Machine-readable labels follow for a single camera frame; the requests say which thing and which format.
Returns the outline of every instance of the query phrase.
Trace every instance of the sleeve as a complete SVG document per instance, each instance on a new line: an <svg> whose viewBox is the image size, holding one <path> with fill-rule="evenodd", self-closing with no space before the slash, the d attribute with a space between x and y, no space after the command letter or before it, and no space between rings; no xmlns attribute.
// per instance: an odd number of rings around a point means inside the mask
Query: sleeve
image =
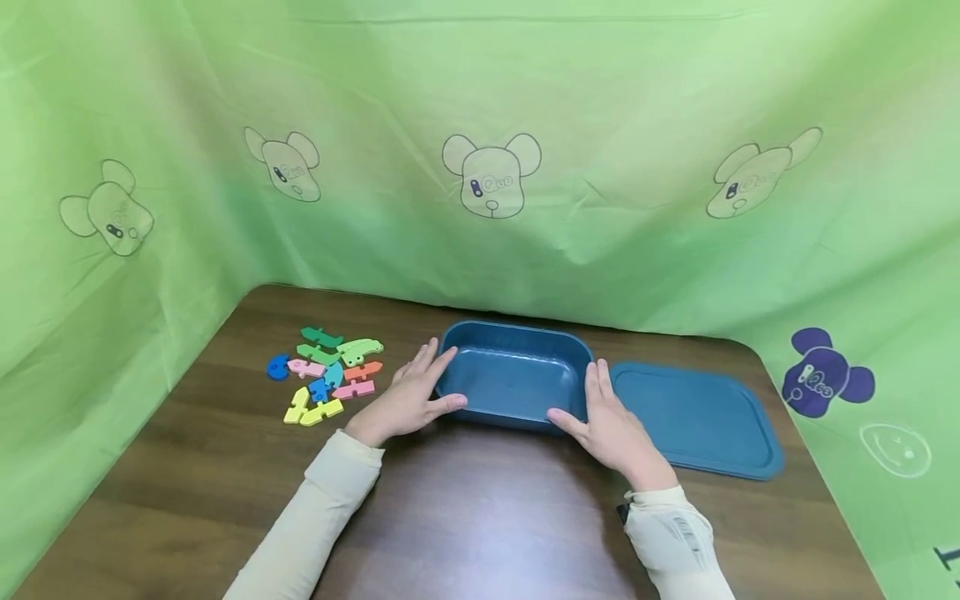
<svg viewBox="0 0 960 600"><path fill-rule="evenodd" d="M734 600L713 550L713 528L683 488L626 497L624 529L660 600Z"/></svg>
<svg viewBox="0 0 960 600"><path fill-rule="evenodd" d="M370 493L382 456L382 449L334 433L224 600L307 600L333 542Z"/></svg>

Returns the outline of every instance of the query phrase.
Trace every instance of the green curtain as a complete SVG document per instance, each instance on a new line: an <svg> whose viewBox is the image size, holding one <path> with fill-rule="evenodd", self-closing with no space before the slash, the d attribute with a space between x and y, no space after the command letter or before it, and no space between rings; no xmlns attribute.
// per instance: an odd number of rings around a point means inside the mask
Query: green curtain
<svg viewBox="0 0 960 600"><path fill-rule="evenodd" d="M276 281L740 341L887 596L952 597L958 22L5 0L0 595Z"/></svg>

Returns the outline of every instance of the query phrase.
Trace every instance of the container lid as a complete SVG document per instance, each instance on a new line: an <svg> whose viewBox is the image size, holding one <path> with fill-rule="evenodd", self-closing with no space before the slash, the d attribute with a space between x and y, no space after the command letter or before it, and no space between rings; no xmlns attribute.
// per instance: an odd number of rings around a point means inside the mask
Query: container lid
<svg viewBox="0 0 960 600"><path fill-rule="evenodd" d="M672 465L760 481L783 470L766 411L735 379L643 363L613 365L610 377Z"/></svg>

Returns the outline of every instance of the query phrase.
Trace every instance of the blue plastic container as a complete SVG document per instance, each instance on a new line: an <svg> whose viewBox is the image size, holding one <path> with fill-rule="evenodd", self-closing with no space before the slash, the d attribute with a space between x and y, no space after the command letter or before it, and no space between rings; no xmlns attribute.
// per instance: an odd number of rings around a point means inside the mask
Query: blue plastic container
<svg viewBox="0 0 960 600"><path fill-rule="evenodd" d="M460 349L437 393L464 394L460 419L561 433L551 407L587 420L584 380L593 354L559 331L463 321L441 349ZM643 363L611 365L613 390L677 467L766 480L783 470L783 450L766 411L735 379Z"/></svg>
<svg viewBox="0 0 960 600"><path fill-rule="evenodd" d="M442 349L456 358L437 383L437 393L463 394L469 420L559 433L546 419L548 408L587 418L584 379L593 360L580 339L560 331L462 321L446 331Z"/></svg>

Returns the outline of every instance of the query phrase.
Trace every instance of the brown table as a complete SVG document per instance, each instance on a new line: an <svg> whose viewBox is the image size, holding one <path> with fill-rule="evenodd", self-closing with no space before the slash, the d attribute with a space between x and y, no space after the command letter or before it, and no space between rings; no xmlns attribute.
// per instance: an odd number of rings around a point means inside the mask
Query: brown table
<svg viewBox="0 0 960 600"><path fill-rule="evenodd" d="M221 597L325 440L367 400L346 402L329 423L285 425L301 383L270 381L267 361L292 352L306 325L374 337L386 347L377 356L382 388L421 342L470 316L281 286L253 291L14 597ZM748 348L534 323L570 331L613 362L732 375L763 400L786 452L780 477L754 483L680 470L690 500L713 523L738 600L882 598ZM571 440L445 421L388 445L380 480L314 598L657 598L614 512L625 488Z"/></svg>

